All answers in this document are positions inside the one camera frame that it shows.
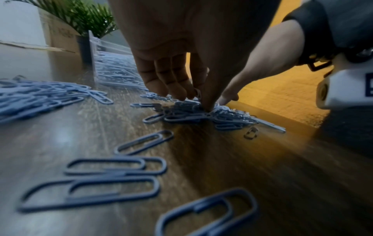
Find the hand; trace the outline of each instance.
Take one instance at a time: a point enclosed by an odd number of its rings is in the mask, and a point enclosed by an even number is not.
[[[109,0],[146,87],[213,107],[245,66],[280,0]],[[186,53],[190,52],[189,81]]]
[[[238,100],[238,92],[247,84],[280,74],[294,67],[304,48],[305,36],[295,20],[268,29],[250,54],[245,68],[229,83],[218,103]]]

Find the wood grain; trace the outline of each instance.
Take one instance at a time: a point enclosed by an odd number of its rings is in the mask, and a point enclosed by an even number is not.
[[[155,123],[154,113],[131,108],[149,102],[133,89],[96,86],[92,71],[78,55],[0,45],[2,77],[77,82],[108,92],[113,105],[93,99],[29,120],[0,127],[0,235],[116,236],[153,235],[159,216],[198,198],[244,187],[257,198],[260,215],[229,235],[372,235],[373,160],[316,133],[314,128],[240,103],[232,105],[287,128],[286,134],[259,127],[256,139],[246,130],[221,132],[209,122]],[[61,170],[78,157],[110,157],[125,141],[162,129],[174,131],[169,142],[139,155],[160,156],[168,163],[158,177],[160,194],[152,199],[20,214],[16,204],[33,184],[63,177]],[[147,184],[120,185],[143,191]],[[91,193],[97,189],[82,189]],[[62,201],[64,186],[38,193],[37,202]],[[249,208],[232,199],[237,212]],[[185,235],[220,217],[222,207],[172,222],[166,235]]]

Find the wooden table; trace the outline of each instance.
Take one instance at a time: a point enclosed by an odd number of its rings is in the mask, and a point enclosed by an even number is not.
[[[0,127],[0,235],[111,236],[153,235],[159,216],[170,209],[232,187],[248,189],[258,200],[260,215],[230,235],[372,235],[373,160],[335,144],[315,129],[260,109],[232,107],[286,127],[287,133],[261,127],[254,140],[245,129],[217,131],[201,124],[155,123],[154,113],[132,102],[149,102],[142,91],[95,86],[91,68],[78,55],[0,45],[1,77],[21,74],[32,80],[86,84],[115,102],[93,99]],[[16,204],[34,184],[63,177],[62,169],[79,157],[110,157],[113,147],[155,131],[170,129],[175,138],[140,153],[168,163],[159,176],[160,194],[151,199],[108,205],[21,214]],[[144,191],[148,184],[116,186],[124,192]],[[39,203],[62,201],[65,186],[44,190]],[[81,189],[76,194],[103,190]],[[231,199],[236,211],[245,202]],[[217,206],[169,224],[166,235],[185,235],[217,219]]]

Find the white wall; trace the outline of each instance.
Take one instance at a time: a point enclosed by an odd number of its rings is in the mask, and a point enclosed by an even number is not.
[[[38,8],[0,0],[0,41],[47,46]]]

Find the potted plant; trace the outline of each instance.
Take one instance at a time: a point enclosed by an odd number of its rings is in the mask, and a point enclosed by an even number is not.
[[[77,35],[80,55],[84,62],[91,63],[91,49],[88,31],[97,38],[117,30],[114,17],[108,5],[93,3],[90,0],[7,0],[25,2],[39,7],[60,18],[74,28]]]

